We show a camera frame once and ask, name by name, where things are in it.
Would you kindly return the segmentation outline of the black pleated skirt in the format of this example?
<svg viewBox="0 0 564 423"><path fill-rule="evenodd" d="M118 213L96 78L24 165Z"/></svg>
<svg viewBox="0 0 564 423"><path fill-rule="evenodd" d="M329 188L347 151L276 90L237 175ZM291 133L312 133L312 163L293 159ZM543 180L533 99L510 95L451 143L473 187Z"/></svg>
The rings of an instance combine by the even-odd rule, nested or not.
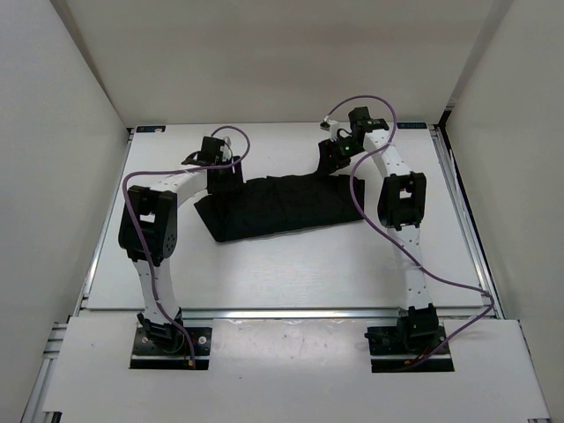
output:
<svg viewBox="0 0 564 423"><path fill-rule="evenodd" d="M362 219L365 182L349 176L288 175L248 180L226 194L210 194L195 208L212 238L219 243L334 226Z"/></svg>

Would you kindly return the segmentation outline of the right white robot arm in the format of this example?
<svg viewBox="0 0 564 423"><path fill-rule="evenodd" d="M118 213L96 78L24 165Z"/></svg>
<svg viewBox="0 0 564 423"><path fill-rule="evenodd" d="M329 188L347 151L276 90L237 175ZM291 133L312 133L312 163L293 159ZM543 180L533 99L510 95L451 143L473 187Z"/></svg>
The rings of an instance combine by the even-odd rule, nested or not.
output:
<svg viewBox="0 0 564 423"><path fill-rule="evenodd" d="M439 330L436 309L420 269L419 228L425 214L427 178L412 171L390 144L390 127L385 120L372 118L366 107L355 108L348 118L348 132L329 117L320 123L330 138L318 144L318 170L333 173L350 165L352 157L373 153L371 159L382 177L377 216L386 234L400 246L395 258L406 288L395 338L401 349L414 353L429 345Z"/></svg>

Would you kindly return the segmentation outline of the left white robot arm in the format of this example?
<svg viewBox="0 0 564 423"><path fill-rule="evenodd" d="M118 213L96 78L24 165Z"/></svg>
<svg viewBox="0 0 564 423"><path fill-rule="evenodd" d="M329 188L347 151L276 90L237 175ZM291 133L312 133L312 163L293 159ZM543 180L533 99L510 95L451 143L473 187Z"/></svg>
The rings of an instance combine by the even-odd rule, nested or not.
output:
<svg viewBox="0 0 564 423"><path fill-rule="evenodd" d="M200 149L172 172L138 171L124 178L118 244L139 277L145 309L137 319L145 336L166 353L190 345L170 270L178 209L200 192L231 192L241 186L241 157L234 155L229 137L205 137Z"/></svg>

